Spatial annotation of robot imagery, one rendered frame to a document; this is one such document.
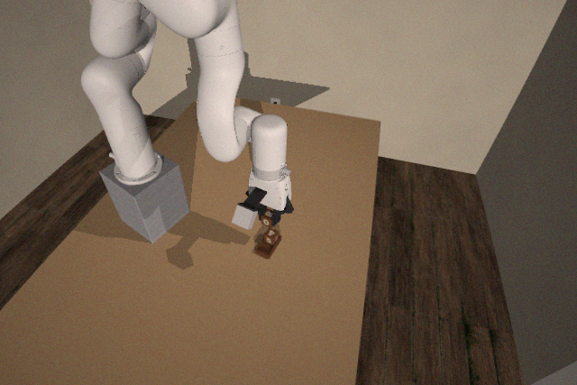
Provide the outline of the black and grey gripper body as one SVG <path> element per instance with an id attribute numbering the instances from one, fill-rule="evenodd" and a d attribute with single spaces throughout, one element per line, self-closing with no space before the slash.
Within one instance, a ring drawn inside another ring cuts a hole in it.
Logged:
<path id="1" fill-rule="evenodd" d="M 261 201 L 261 204 L 273 209 L 282 211 L 286 205 L 287 196 L 289 201 L 291 200 L 291 181 L 290 176 L 288 175 L 284 175 L 281 179 L 267 181 L 258 179 L 253 174 L 251 168 L 248 186 L 249 195 L 256 187 L 267 191 L 267 194 Z"/>

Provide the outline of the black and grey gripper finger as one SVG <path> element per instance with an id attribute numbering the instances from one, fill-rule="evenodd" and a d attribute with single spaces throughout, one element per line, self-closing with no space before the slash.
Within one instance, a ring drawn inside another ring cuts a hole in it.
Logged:
<path id="1" fill-rule="evenodd" d="M 249 196 L 249 191 L 246 192 L 246 195 Z M 263 204 L 259 204 L 256 207 L 258 210 L 258 215 L 259 215 L 259 220 L 261 221 L 261 215 L 265 212 L 265 210 L 267 209 L 267 206 L 263 205 Z"/>
<path id="2" fill-rule="evenodd" d="M 272 226 L 275 226 L 276 224 L 279 223 L 280 219 L 281 219 L 281 215 L 283 214 L 291 214 L 294 210 L 294 207 L 292 206 L 292 204 L 289 201 L 289 198 L 287 196 L 286 198 L 286 205 L 284 207 L 283 211 L 279 211 L 276 209 L 273 209 L 273 215 L 272 215 Z"/>

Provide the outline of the brown wooden number cube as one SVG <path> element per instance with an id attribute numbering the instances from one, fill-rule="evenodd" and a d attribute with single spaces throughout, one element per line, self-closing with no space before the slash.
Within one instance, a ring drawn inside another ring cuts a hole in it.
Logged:
<path id="1" fill-rule="evenodd" d="M 273 211 L 270 209 L 266 209 L 265 212 L 261 215 L 261 223 L 263 225 L 267 225 L 268 227 L 272 228 L 272 215 Z"/>
<path id="2" fill-rule="evenodd" d="M 264 242 L 274 245 L 279 239 L 279 231 L 269 228 L 264 235 Z"/>

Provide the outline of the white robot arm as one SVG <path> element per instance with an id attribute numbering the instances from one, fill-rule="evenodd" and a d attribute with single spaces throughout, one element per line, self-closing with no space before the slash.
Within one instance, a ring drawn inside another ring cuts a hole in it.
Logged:
<path id="1" fill-rule="evenodd" d="M 197 123 L 208 153 L 229 162 L 251 142 L 258 179 L 289 176 L 285 120 L 234 105 L 245 66 L 236 0 L 92 0 L 89 33 L 99 55 L 84 68 L 81 86 L 105 130 L 113 151 L 109 157 L 117 160 L 116 178 L 139 185 L 163 168 L 132 94 L 150 66 L 156 18 L 194 39 L 200 67 Z"/>

